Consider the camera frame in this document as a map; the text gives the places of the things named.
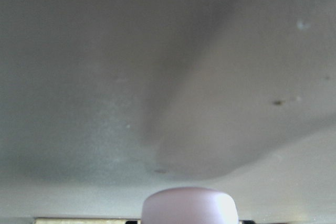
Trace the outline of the pink plastic cup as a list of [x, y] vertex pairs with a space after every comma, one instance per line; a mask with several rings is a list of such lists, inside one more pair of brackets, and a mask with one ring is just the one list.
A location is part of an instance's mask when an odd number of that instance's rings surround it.
[[232, 197], [221, 191], [180, 187], [162, 190], [143, 203], [141, 223], [239, 223]]

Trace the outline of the wooden cutting board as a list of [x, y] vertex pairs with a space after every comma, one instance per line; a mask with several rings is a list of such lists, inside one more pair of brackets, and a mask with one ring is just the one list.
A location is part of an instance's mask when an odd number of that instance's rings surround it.
[[141, 223], [140, 219], [123, 218], [36, 218], [35, 224], [128, 224]]

